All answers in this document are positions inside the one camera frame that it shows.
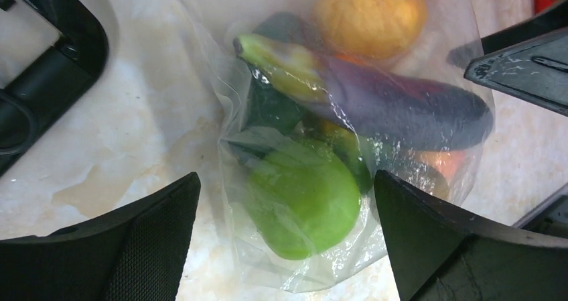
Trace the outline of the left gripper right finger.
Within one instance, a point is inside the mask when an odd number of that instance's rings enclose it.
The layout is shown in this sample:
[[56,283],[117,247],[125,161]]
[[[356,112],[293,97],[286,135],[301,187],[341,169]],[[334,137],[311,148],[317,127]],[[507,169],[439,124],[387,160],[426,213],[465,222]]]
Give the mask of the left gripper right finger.
[[567,299],[567,238],[492,221],[385,170],[374,192],[401,300]]

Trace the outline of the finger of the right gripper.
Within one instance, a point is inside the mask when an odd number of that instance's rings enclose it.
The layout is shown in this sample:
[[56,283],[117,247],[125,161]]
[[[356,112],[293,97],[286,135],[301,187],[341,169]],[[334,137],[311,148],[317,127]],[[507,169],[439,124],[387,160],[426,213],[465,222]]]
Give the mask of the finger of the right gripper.
[[447,62],[464,78],[501,93],[567,115],[567,0],[480,40],[483,55],[466,60],[449,51]]

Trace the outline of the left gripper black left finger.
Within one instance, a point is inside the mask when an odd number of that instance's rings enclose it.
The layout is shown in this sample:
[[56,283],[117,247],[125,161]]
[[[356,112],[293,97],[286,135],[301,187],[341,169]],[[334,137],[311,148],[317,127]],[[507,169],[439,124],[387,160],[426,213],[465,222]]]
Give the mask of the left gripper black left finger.
[[45,237],[1,242],[2,300],[174,300],[201,182],[161,190]]

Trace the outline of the green toy apple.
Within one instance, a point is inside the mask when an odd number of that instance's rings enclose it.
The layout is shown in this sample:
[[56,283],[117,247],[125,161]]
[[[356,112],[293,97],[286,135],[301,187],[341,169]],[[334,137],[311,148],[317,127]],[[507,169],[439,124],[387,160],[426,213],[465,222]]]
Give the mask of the green toy apple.
[[245,209],[279,257],[302,260],[341,243],[361,207],[357,181],[325,143],[280,145],[251,168]]

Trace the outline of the purple toy eggplant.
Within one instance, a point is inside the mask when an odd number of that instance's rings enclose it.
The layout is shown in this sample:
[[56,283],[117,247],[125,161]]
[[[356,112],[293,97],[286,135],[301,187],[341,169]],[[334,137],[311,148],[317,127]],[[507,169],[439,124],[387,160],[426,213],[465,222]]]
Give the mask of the purple toy eggplant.
[[384,72],[254,33],[236,36],[233,47],[277,92],[362,137],[417,150],[463,150],[482,143],[494,125],[482,97],[446,82]]

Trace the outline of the dark green toy vegetable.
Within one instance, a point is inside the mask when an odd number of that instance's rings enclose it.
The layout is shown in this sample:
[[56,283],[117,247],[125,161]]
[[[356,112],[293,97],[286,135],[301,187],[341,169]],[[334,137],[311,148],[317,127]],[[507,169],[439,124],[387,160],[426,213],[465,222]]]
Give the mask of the dark green toy vegetable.
[[[260,23],[253,32],[277,40],[325,52],[326,47],[316,26],[290,12],[276,12]],[[290,134],[307,111],[276,91],[257,67],[248,64],[252,74],[246,99],[246,113],[241,129],[269,127],[282,135]]]

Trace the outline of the clear zip top bag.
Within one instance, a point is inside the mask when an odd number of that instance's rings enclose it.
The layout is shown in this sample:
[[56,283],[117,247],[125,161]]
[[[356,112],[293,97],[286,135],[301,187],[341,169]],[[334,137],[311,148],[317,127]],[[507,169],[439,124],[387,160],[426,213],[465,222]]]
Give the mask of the clear zip top bag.
[[223,110],[224,217],[247,284],[338,285],[387,255],[374,175],[452,203],[494,128],[462,78],[471,0],[180,0]]

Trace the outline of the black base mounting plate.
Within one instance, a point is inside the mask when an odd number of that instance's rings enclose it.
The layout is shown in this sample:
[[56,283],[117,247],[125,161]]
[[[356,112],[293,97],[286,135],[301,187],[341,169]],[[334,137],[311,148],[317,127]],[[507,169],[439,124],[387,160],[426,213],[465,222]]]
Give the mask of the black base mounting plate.
[[567,238],[567,184],[521,217],[513,227]]

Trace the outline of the black poker chip case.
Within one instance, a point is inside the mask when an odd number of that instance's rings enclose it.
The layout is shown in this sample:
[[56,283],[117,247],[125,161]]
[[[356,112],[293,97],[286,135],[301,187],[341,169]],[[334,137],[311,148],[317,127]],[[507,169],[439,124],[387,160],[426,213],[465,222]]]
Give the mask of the black poker chip case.
[[[80,0],[22,0],[52,24],[59,38],[1,89],[1,173],[4,174],[101,77],[109,39]],[[15,0],[1,0],[9,11]]]

